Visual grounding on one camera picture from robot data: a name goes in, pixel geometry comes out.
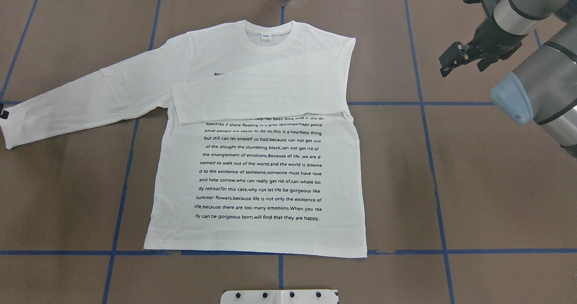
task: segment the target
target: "table surface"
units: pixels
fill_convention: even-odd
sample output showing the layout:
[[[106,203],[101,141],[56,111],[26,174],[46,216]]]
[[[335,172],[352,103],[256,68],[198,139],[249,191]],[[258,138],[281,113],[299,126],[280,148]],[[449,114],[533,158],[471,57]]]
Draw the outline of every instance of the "table surface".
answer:
[[[343,304],[570,303],[577,166],[489,90],[508,61],[441,78],[484,18],[461,0],[0,0],[0,102],[13,105],[170,37],[247,19],[357,38],[365,259],[144,251],[167,114],[0,150],[0,303],[218,303],[224,290],[338,289]]]

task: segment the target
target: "gray robot arm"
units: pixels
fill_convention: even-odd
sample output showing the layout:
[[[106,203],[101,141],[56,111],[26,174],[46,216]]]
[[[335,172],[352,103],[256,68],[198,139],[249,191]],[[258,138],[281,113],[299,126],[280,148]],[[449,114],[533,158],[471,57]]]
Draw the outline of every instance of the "gray robot arm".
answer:
[[[534,120],[577,157],[577,0],[464,0],[481,2],[488,17],[467,45],[457,41],[439,57],[441,74],[476,59],[479,70],[506,60],[553,12],[567,24],[509,73],[491,99],[520,124]]]

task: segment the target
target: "shirt sleeve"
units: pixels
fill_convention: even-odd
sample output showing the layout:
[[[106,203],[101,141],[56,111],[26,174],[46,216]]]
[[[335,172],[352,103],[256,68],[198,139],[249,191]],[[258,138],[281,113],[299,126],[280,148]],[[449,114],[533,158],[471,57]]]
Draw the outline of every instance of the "shirt sleeve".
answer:
[[[6,148],[167,107],[173,100],[171,87],[186,79],[193,54],[192,37],[173,37],[158,49],[6,108],[8,119],[0,119]]]

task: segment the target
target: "crew neckline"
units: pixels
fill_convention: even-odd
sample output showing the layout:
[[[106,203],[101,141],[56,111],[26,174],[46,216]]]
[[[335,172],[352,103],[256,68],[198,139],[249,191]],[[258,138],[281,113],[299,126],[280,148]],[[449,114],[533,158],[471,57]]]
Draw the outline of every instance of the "crew neckline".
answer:
[[[293,41],[295,41],[299,30],[300,30],[299,23],[295,21],[287,22],[285,24],[278,25],[277,27],[261,27],[260,25],[250,23],[247,20],[241,20],[237,22],[238,36],[241,39],[243,45],[245,45],[245,47],[247,47],[248,49],[251,49],[252,51],[257,51],[259,53],[274,53],[277,51],[281,51],[282,49],[285,49],[286,47],[291,45]],[[247,31],[253,33],[265,33],[270,35],[283,35],[288,33],[288,36],[283,41],[281,41],[276,45],[260,46],[251,41],[251,39],[247,35]]]

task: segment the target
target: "white shirt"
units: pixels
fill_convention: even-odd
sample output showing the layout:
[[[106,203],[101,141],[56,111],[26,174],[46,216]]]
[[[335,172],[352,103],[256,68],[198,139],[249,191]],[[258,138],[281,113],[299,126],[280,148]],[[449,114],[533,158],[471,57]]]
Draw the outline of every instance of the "white shirt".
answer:
[[[366,257],[354,44],[299,22],[225,23],[10,107],[0,127],[9,149],[165,107],[146,249]]]

